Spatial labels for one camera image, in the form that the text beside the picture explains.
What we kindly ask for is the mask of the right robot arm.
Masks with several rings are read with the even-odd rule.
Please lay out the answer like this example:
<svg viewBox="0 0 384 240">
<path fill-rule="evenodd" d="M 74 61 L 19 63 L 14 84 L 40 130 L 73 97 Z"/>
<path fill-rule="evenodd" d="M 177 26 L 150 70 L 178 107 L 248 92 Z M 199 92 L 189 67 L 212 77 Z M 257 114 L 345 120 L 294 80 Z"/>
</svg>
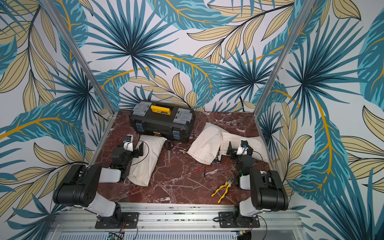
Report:
<svg viewBox="0 0 384 240">
<path fill-rule="evenodd" d="M 278 212 L 288 209 L 288 195 L 277 171 L 257 170 L 254 168 L 256 151 L 248 141 L 241 140 L 238 148 L 229 143 L 227 155 L 235 161 L 237 173 L 227 181 L 226 192 L 232 185 L 250 191 L 251 196 L 241 201 L 232 212 L 224 214 L 223 225 L 230 228 L 246 227 L 252 224 L 258 215 L 264 212 Z"/>
</svg>

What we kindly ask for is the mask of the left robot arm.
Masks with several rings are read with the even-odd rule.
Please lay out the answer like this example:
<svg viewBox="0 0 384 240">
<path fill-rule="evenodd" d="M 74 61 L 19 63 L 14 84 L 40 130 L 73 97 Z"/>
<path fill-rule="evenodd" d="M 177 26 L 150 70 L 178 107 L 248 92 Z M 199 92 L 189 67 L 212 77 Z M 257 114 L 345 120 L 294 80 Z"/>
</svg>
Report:
<svg viewBox="0 0 384 240">
<path fill-rule="evenodd" d="M 100 183 L 119 183 L 129 173 L 133 159 L 144 156 L 148 144 L 138 141 L 136 149 L 129 150 L 133 143 L 124 143 L 112 152 L 113 162 L 108 168 L 84 164 L 73 165 L 53 194 L 55 204 L 81 208 L 97 217 L 96 229 L 134 229 L 139 213 L 122 212 L 119 203 L 110 201 L 98 193 Z"/>
</svg>

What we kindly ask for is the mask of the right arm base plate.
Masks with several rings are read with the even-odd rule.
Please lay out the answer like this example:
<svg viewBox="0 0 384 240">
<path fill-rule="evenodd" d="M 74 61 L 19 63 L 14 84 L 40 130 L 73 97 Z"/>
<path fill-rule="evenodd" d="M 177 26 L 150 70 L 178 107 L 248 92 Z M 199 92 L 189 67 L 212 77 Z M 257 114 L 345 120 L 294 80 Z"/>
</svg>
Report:
<svg viewBox="0 0 384 240">
<path fill-rule="evenodd" d="M 256 217 L 244 217 L 237 212 L 219 212 L 214 218 L 214 222 L 219 223 L 220 228 L 259 228 L 260 222 Z"/>
</svg>

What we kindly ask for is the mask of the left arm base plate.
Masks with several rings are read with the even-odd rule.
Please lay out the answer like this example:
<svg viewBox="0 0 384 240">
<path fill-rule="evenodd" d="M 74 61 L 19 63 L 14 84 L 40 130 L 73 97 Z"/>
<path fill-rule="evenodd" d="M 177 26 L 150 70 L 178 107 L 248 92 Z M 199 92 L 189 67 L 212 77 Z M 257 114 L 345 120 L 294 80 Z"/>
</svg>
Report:
<svg viewBox="0 0 384 240">
<path fill-rule="evenodd" d="M 135 229 L 138 224 L 140 213 L 125 212 L 111 217 L 97 217 L 95 229 Z"/>
</svg>

